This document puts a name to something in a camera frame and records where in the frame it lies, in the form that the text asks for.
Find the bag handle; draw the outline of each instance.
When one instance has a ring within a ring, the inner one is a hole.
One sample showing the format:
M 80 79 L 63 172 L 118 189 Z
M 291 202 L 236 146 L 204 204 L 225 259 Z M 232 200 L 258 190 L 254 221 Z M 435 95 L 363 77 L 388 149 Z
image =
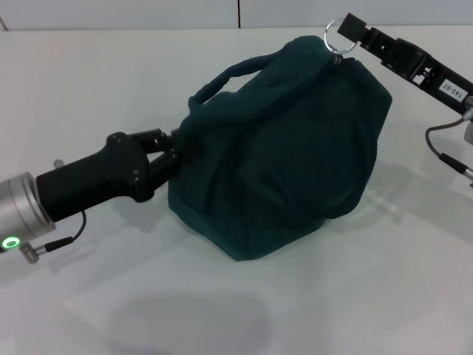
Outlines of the bag handle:
M 264 69 L 272 60 L 277 57 L 280 50 L 273 54 L 262 55 L 260 57 L 250 58 L 241 63 L 232 65 L 222 74 L 218 75 L 214 80 L 205 85 L 200 89 L 194 96 L 191 96 L 188 101 L 189 109 L 197 109 L 201 107 L 206 101 L 214 97 L 230 80 L 230 78 L 236 78 L 248 74 L 253 74 Z

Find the white wall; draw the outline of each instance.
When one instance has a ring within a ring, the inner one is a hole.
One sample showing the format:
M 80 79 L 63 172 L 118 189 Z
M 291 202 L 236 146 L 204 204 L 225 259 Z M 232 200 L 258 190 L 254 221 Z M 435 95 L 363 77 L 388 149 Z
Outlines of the white wall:
M 0 0 L 9 30 L 238 27 L 237 0 Z
M 368 24 L 473 24 L 472 0 L 240 0 L 242 27 L 326 25 L 348 12 Z

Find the black cable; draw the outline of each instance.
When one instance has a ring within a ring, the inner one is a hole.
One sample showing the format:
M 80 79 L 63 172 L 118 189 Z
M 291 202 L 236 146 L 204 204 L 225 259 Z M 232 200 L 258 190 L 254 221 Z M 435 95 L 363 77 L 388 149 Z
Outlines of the black cable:
M 82 226 L 79 228 L 79 231 L 75 234 L 75 236 L 72 237 L 73 240 L 76 240 L 77 238 L 79 238 L 82 232 L 84 231 L 84 229 L 86 228 L 86 224 L 87 224 L 86 212 L 82 211 L 81 214 L 82 214 Z
M 54 242 L 51 243 L 46 243 L 44 244 L 44 250 L 49 253 L 50 251 L 62 248 L 63 246 L 67 246 L 71 243 L 74 243 L 77 238 L 79 238 L 86 228 L 87 224 L 87 215 L 85 211 L 81 212 L 82 214 L 82 226 L 79 228 L 79 231 L 75 234 L 74 237 L 66 237 L 63 239 L 55 240 Z
M 432 150 L 435 155 L 440 157 L 439 151 L 436 150 L 436 148 L 434 148 L 434 146 L 432 145 L 432 142 L 430 141 L 430 132 L 439 131 L 441 129 L 448 129 L 448 128 L 452 128 L 452 127 L 455 127 L 455 126 L 459 126 L 463 122 L 465 122 L 465 120 L 463 120 L 461 118 L 460 120 L 455 121 L 451 124 L 442 124 L 441 126 L 430 127 L 428 130 L 426 130 L 426 141 L 427 141 L 427 145 L 429 146 L 430 150 Z

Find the fabric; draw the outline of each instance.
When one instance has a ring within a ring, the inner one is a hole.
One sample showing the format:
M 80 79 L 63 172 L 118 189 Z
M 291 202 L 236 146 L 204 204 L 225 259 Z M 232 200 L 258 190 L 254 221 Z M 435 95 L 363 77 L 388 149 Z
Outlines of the fabric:
M 234 65 L 189 99 L 175 139 L 202 151 L 169 182 L 169 206 L 235 260 L 263 257 L 351 212 L 392 98 L 355 59 L 298 38 Z M 259 73 L 238 92 L 231 77 Z

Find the key ring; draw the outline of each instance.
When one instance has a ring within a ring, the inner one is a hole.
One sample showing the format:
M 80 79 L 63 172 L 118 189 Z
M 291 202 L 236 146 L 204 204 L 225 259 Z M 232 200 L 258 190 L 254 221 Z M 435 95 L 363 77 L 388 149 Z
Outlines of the key ring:
M 327 40 L 327 32 L 328 30 L 334 25 L 334 24 L 338 24 L 340 22 L 343 22 L 343 20 L 345 20 L 345 18 L 337 18 L 336 20 L 333 20 L 332 22 L 330 22 L 327 26 L 327 28 L 325 28 L 325 31 L 324 31 L 324 43 L 325 43 L 325 46 L 328 48 L 328 50 L 330 52 L 332 52 L 333 54 L 339 54 L 339 55 L 342 55 L 342 54 L 347 54 L 348 52 L 351 52 L 353 50 L 353 48 L 355 48 L 355 46 L 357 45 L 358 42 L 355 42 L 352 44 L 352 46 L 350 48 L 347 48 L 345 50 L 337 50 L 332 44 L 328 43 L 328 40 Z

